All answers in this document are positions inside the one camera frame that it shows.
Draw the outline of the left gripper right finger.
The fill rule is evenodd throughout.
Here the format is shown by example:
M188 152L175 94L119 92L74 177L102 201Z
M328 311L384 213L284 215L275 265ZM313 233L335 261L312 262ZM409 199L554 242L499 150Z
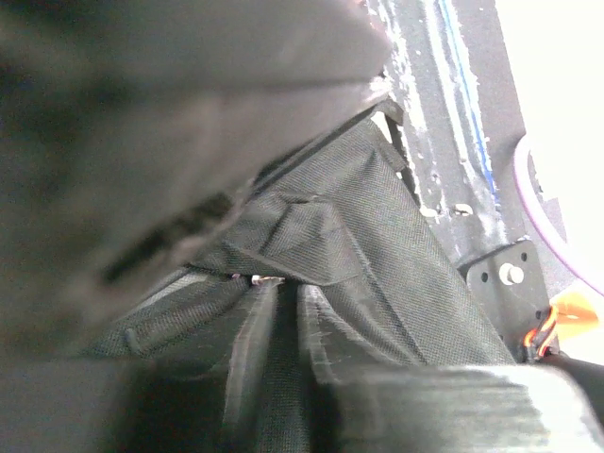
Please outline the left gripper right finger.
M316 452L599 452L582 389L512 360L465 284L298 292Z

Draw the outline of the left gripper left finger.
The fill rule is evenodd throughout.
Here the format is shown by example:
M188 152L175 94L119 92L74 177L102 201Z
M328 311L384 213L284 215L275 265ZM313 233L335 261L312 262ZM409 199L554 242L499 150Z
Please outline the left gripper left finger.
M1 375L1 449L218 451L227 383L200 361L23 363Z

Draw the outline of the black backpack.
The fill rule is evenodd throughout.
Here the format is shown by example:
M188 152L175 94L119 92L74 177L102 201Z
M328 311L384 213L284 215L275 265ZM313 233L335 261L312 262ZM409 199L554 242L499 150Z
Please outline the black backpack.
M372 114L355 1L1 5L1 375L226 374L218 451L316 452L298 292L461 282Z

